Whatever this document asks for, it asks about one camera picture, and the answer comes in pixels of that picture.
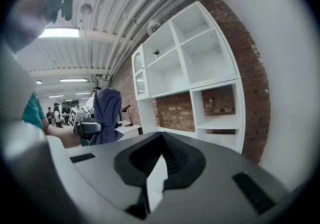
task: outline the person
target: person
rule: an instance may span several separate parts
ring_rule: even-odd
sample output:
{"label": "person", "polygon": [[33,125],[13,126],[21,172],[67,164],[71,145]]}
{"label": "person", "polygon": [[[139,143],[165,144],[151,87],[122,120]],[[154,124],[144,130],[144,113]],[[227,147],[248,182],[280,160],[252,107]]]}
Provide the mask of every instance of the person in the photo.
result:
{"label": "person", "polygon": [[62,112],[62,115],[65,119],[65,124],[67,126],[69,126],[69,116],[70,116],[71,110],[70,110],[70,107],[67,106],[65,101],[62,102],[62,111],[61,112]]}
{"label": "person", "polygon": [[60,104],[55,102],[53,105],[54,105],[53,114],[54,114],[54,119],[55,119],[55,126],[63,128],[62,127],[63,120],[61,118],[61,114],[60,114],[60,110],[59,110]]}
{"label": "person", "polygon": [[[2,61],[10,63],[10,67],[17,67],[14,53],[37,39],[51,22],[55,23],[61,4],[62,0],[17,0],[13,4],[3,27],[5,42],[3,42],[1,49]],[[1,74],[8,76],[11,71],[9,69],[3,70]],[[28,79],[27,82],[28,85],[22,84],[21,87],[18,87],[16,96],[13,98],[19,99],[19,101],[15,101],[15,106],[12,104],[12,111],[4,113],[4,116],[6,118],[21,117],[25,122],[41,128],[46,135],[60,138],[65,148],[79,146],[80,140],[75,137],[73,130],[60,129],[49,125],[35,93],[31,92],[31,89],[34,88],[31,86],[31,80]],[[23,92],[27,92],[28,95],[20,95]],[[7,98],[7,96],[2,96],[1,104],[6,104],[6,109],[10,110],[11,104]],[[26,107],[20,114],[20,110],[26,102]],[[23,107],[18,108],[18,105],[22,103]]]}
{"label": "person", "polygon": [[52,120],[51,120],[52,117],[53,117],[53,114],[51,112],[51,108],[48,107],[48,112],[46,113],[46,119],[48,120],[49,125],[52,124]]}

